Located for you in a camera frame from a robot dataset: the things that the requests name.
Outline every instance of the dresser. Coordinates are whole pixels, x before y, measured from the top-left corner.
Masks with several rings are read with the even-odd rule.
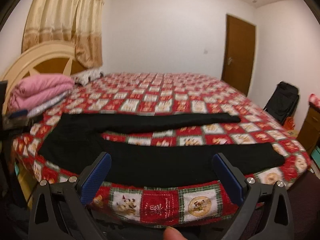
[[[309,103],[306,119],[299,132],[297,140],[302,144],[310,155],[315,149],[320,138],[320,109]]]

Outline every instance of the silver bolt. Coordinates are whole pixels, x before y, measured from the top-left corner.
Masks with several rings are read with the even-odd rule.
[[[69,182],[74,183],[77,181],[77,177],[76,176],[72,176],[69,178]]]
[[[256,182],[256,180],[254,178],[247,178],[247,182],[249,184],[254,184]]]
[[[40,186],[44,186],[44,185],[47,185],[47,181],[45,179],[40,181]]]
[[[278,187],[283,187],[284,183],[282,181],[277,181],[277,185],[278,185]]]

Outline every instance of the door handle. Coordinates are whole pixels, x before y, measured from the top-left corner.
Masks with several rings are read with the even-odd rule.
[[[232,63],[232,57],[229,57],[227,60],[227,65],[230,66],[231,63]]]

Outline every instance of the headboard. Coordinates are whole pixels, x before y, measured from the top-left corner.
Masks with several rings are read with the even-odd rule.
[[[10,93],[15,85],[24,77],[40,73],[62,73],[70,76],[86,70],[75,59],[75,46],[68,41],[47,41],[25,51],[7,68],[1,80],[7,80],[3,114],[7,111]]]

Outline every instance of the red plastic bag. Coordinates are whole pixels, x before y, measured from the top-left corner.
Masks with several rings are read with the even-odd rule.
[[[291,116],[287,117],[287,119],[285,119],[285,122],[284,122],[284,125],[283,127],[286,129],[286,130],[294,130],[294,127],[295,127],[295,123],[293,121],[293,118]]]

